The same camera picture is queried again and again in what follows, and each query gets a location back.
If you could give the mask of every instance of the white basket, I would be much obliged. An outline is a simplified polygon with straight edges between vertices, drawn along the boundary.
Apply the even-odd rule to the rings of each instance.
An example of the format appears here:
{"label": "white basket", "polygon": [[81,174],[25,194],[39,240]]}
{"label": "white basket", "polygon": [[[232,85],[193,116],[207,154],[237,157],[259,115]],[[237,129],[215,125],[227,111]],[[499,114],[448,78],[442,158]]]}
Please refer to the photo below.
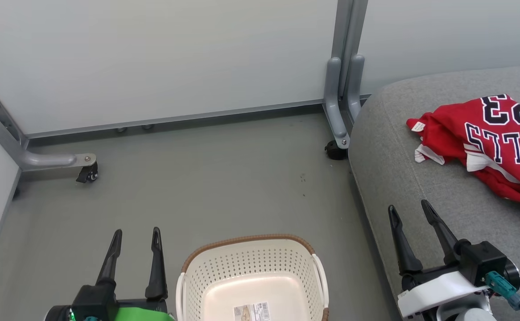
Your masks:
{"label": "white basket", "polygon": [[244,305],[256,305],[262,321],[326,321],[328,304],[321,261],[308,242],[289,234],[203,246],[177,282],[178,321],[239,321],[236,308]]}

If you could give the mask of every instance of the label sticker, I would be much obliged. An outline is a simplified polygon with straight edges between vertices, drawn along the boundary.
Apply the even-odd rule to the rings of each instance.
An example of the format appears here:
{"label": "label sticker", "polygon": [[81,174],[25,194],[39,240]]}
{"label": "label sticker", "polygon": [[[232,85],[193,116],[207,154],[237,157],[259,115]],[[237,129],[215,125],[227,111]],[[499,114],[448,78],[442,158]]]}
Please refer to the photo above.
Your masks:
{"label": "label sticker", "polygon": [[417,123],[415,124],[415,126],[413,126],[413,127],[411,128],[411,130],[412,130],[413,132],[422,132],[423,129],[425,129],[425,125],[426,125],[426,124],[423,124],[422,122],[417,122]]}
{"label": "label sticker", "polygon": [[234,308],[234,321],[270,321],[268,302]]}

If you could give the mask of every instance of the perforated basket wall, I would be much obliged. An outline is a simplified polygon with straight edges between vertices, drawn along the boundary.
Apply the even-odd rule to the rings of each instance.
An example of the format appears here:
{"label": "perforated basket wall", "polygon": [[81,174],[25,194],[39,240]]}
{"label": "perforated basket wall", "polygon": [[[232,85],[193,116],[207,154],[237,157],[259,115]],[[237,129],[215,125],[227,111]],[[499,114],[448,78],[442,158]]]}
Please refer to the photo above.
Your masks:
{"label": "perforated basket wall", "polygon": [[183,279],[186,291],[183,320],[201,321],[202,296],[215,282],[272,272],[285,272],[299,278],[309,307],[309,321],[324,319],[324,313],[327,319],[313,253],[307,242],[293,235],[250,236],[217,242],[196,250],[183,266],[186,273]]}

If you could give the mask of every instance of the teal cable connector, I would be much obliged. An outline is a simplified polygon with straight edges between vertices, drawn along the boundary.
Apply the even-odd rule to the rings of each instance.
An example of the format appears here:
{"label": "teal cable connector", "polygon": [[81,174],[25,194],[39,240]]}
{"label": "teal cable connector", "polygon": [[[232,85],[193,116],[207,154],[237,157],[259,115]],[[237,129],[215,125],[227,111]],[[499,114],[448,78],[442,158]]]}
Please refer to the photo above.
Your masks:
{"label": "teal cable connector", "polygon": [[489,286],[494,292],[508,300],[509,305],[515,310],[520,310],[520,295],[517,294],[517,289],[511,285],[508,280],[498,274],[498,272],[492,271],[486,274],[486,285]]}

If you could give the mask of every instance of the sofa cushion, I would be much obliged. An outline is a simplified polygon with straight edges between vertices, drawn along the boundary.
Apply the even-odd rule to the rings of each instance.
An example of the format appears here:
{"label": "sofa cushion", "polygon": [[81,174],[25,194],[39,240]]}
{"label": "sofa cushion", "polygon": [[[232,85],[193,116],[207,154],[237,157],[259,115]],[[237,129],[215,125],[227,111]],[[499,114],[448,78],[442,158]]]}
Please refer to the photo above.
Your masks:
{"label": "sofa cushion", "polygon": [[[425,268],[443,264],[443,252],[421,209],[428,199],[458,239],[488,240],[520,270],[520,204],[494,195],[458,161],[416,163],[421,140],[405,125],[443,104],[509,94],[520,103],[520,67],[463,71],[396,82],[373,94],[354,123],[351,167],[393,295],[401,292],[387,207],[395,205],[409,244]],[[491,300],[499,321],[520,320],[501,297]]]}

